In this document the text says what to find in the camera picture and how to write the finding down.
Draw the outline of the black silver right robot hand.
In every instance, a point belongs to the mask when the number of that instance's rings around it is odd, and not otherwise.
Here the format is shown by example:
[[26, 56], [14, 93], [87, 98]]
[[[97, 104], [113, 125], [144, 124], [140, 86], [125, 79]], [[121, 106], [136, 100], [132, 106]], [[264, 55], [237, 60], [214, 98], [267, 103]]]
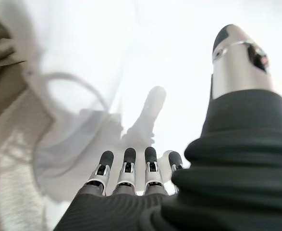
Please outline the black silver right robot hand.
[[168, 155], [168, 195], [156, 150], [144, 150], [145, 192], [135, 192], [136, 151], [127, 148], [113, 193], [105, 151], [57, 231], [282, 231], [282, 96], [266, 53], [240, 27], [217, 34], [206, 119], [184, 155]]

